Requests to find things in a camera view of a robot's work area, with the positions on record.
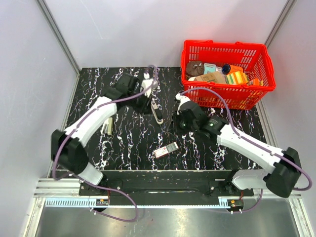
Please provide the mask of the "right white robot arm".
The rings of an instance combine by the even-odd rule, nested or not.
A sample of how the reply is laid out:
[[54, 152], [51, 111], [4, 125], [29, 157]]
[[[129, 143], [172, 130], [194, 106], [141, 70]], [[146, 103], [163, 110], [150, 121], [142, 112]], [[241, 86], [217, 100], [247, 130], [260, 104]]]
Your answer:
[[173, 112], [173, 122], [178, 134], [194, 132], [205, 141], [230, 148], [260, 166], [258, 170], [232, 171], [226, 180], [226, 193], [235, 196], [245, 189], [268, 189], [273, 194], [287, 198], [301, 176], [298, 152], [263, 143], [232, 127], [217, 116], [208, 117], [201, 107], [193, 102], [179, 102]]

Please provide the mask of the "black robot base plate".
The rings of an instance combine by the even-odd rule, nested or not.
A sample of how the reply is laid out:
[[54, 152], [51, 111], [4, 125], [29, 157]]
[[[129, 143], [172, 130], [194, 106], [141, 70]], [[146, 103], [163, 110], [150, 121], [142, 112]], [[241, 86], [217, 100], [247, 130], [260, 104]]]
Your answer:
[[139, 207], [224, 207], [220, 198], [253, 197], [254, 191], [241, 191], [232, 186], [228, 170], [134, 170], [104, 171], [101, 185], [111, 189], [110, 206], [128, 206], [131, 202], [120, 194], [128, 194]]

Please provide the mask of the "red white staple box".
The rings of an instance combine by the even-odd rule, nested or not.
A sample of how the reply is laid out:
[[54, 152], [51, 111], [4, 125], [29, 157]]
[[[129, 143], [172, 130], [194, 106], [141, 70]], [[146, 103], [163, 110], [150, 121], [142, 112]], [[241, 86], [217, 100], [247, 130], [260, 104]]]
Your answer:
[[162, 157], [164, 155], [167, 155], [167, 154], [169, 154], [169, 153], [171, 153], [173, 151], [176, 151], [178, 149], [179, 149], [179, 147], [178, 147], [177, 143], [173, 142], [173, 143], [171, 143], [169, 145], [166, 145], [164, 147], [161, 147], [161, 148], [155, 150], [154, 151], [154, 156], [155, 156], [155, 158], [160, 158], [160, 157]]

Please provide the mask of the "cream white stapler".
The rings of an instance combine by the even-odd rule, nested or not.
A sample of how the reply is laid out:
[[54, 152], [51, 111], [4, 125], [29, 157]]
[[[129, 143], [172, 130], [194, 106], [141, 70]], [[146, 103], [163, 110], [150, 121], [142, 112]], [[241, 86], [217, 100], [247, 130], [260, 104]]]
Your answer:
[[101, 128], [102, 135], [112, 136], [113, 134], [113, 118], [106, 119]]

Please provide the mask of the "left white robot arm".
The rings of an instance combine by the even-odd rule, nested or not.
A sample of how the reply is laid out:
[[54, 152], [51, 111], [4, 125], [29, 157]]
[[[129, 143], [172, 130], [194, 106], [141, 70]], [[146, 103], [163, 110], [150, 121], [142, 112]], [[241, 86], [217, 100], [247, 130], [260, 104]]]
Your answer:
[[152, 91], [157, 79], [139, 79], [124, 74], [118, 81], [104, 89], [91, 108], [65, 130], [55, 130], [51, 135], [51, 159], [53, 168], [64, 167], [74, 175], [90, 183], [90, 190], [96, 195], [106, 192], [107, 183], [103, 174], [89, 161], [85, 150], [88, 141], [104, 121], [114, 116], [125, 106], [140, 114], [151, 111]]

